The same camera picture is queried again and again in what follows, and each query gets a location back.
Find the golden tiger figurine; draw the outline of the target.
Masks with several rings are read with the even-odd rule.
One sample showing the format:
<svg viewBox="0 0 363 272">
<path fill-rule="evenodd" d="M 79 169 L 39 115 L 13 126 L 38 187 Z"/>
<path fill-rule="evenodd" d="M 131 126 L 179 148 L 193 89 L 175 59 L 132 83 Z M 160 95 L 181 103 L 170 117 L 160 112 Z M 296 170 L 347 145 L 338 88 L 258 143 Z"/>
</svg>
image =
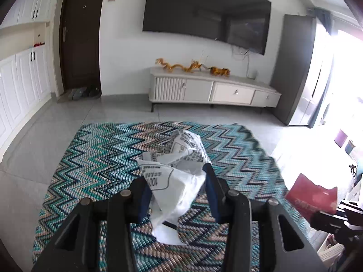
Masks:
<svg viewBox="0 0 363 272">
<path fill-rule="evenodd" d="M 227 69 L 227 68 L 218 68 L 216 66 L 212 66 L 212 67 L 204 67 L 206 70 L 209 71 L 209 73 L 211 75 L 214 75 L 214 76 L 225 76 L 225 77 L 229 77 L 230 76 L 230 70 Z"/>
</svg>

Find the grey double-door refrigerator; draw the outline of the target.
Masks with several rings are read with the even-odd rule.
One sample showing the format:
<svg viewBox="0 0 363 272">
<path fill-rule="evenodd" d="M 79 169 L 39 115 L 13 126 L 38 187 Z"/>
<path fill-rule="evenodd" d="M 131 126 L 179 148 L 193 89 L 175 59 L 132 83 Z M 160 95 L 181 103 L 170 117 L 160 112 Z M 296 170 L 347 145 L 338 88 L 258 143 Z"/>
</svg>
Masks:
<svg viewBox="0 0 363 272">
<path fill-rule="evenodd" d="M 274 115 L 287 126 L 313 127 L 332 63 L 331 35 L 318 18 L 285 15 L 271 86 Z"/>
</svg>

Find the shoes by door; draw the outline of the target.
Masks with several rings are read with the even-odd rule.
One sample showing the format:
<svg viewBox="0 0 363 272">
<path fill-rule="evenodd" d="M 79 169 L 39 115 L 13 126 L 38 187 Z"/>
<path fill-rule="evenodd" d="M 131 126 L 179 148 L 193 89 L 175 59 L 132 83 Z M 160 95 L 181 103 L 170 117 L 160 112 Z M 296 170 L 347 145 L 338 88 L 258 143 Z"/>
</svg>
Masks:
<svg viewBox="0 0 363 272">
<path fill-rule="evenodd" d="M 100 87 L 81 87 L 72 89 L 67 99 L 70 101 L 78 101 L 83 98 L 99 98 L 101 96 Z"/>
</svg>

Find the large black wall television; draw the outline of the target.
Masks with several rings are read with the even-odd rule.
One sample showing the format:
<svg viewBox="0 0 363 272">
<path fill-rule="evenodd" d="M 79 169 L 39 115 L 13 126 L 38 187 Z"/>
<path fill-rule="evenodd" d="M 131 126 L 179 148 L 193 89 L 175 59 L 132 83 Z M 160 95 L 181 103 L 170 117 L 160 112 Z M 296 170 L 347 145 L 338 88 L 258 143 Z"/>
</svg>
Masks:
<svg viewBox="0 0 363 272">
<path fill-rule="evenodd" d="M 143 31 L 203 37 L 263 55 L 270 16 L 268 0 L 146 0 Z"/>
</svg>

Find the golden dragon figurine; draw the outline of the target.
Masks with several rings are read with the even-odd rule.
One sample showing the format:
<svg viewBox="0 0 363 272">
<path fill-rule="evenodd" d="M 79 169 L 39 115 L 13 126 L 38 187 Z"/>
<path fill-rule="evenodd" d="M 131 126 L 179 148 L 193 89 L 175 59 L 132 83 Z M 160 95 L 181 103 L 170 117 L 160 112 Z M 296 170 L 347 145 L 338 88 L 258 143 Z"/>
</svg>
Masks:
<svg viewBox="0 0 363 272">
<path fill-rule="evenodd" d="M 181 64 L 174 64 L 171 65 L 170 63 L 164 61 L 163 58 L 158 58 L 155 60 L 156 65 L 161 65 L 163 69 L 165 69 L 168 73 L 172 73 L 174 69 L 180 68 L 182 71 L 186 73 L 194 73 L 194 70 L 201 71 L 202 64 L 198 61 L 192 61 L 192 63 L 189 66 L 183 66 Z"/>
</svg>

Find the blue small bin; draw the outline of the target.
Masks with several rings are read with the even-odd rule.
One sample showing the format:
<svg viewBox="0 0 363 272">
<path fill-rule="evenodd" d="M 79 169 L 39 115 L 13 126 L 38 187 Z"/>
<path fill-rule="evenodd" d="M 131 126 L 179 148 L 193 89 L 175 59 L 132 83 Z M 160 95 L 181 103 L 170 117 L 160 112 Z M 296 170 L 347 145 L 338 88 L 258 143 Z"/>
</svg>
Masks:
<svg viewBox="0 0 363 272">
<path fill-rule="evenodd" d="M 353 149 L 355 148 L 355 145 L 353 144 L 352 140 L 349 140 L 345 147 L 345 152 L 349 155 Z"/>
</svg>

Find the red wrapper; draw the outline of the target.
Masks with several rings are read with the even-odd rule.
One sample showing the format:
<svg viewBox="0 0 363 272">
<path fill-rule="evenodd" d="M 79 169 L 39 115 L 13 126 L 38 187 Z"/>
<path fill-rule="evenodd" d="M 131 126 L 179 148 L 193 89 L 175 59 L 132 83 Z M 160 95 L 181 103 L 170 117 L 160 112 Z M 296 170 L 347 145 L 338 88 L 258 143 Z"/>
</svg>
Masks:
<svg viewBox="0 0 363 272">
<path fill-rule="evenodd" d="M 319 211 L 336 213 L 338 189 L 323 188 L 300 174 L 285 199 L 308 221 Z"/>
</svg>

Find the white printed wrapper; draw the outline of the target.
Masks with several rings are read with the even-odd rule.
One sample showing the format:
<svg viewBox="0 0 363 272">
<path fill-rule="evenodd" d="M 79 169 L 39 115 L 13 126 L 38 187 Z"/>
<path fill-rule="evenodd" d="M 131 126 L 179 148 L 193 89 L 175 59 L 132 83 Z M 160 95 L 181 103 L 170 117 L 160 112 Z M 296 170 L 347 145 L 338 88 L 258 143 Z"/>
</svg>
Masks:
<svg viewBox="0 0 363 272">
<path fill-rule="evenodd" d="M 163 152 L 144 152 L 136 161 L 152 192 L 151 234 L 160 243 L 184 246 L 177 231 L 178 219 L 202 191 L 206 181 L 202 167 L 211 162 L 201 137 L 179 131 Z"/>
</svg>

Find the white low tv cabinet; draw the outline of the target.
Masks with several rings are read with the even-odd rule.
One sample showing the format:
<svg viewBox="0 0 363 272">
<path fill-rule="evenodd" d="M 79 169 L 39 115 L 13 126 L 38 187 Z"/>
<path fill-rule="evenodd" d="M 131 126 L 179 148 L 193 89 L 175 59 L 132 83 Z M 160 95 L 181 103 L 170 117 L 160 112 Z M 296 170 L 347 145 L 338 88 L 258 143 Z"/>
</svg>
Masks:
<svg viewBox="0 0 363 272">
<path fill-rule="evenodd" d="M 221 77 L 199 71 L 186 73 L 179 69 L 168 73 L 162 67 L 151 68 L 150 74 L 149 100 L 153 105 L 187 103 L 275 108 L 281 97 L 271 86 L 247 77 Z"/>
</svg>

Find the purple round stool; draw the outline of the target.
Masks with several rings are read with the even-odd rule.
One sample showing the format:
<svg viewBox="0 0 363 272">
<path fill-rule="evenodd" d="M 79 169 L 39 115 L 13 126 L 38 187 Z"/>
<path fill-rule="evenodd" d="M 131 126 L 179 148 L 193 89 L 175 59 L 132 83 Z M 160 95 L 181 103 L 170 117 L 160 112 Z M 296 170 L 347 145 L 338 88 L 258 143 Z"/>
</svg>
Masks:
<svg viewBox="0 0 363 272">
<path fill-rule="evenodd" d="M 343 130 L 339 130 L 339 132 L 337 133 L 337 136 L 335 137 L 334 141 L 335 141 L 337 146 L 342 147 L 343 144 L 345 143 L 347 137 L 348 137 L 348 135 Z"/>
</svg>

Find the white wall cabinet unit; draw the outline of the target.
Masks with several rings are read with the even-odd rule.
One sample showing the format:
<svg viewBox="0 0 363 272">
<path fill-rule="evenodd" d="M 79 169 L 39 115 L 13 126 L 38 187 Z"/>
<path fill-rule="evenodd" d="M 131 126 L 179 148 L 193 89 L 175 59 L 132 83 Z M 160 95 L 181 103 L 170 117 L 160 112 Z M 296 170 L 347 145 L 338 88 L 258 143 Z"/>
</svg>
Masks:
<svg viewBox="0 0 363 272">
<path fill-rule="evenodd" d="M 1 22 L 1 153 L 51 98 L 46 23 L 50 0 L 16 0 Z"/>
</svg>

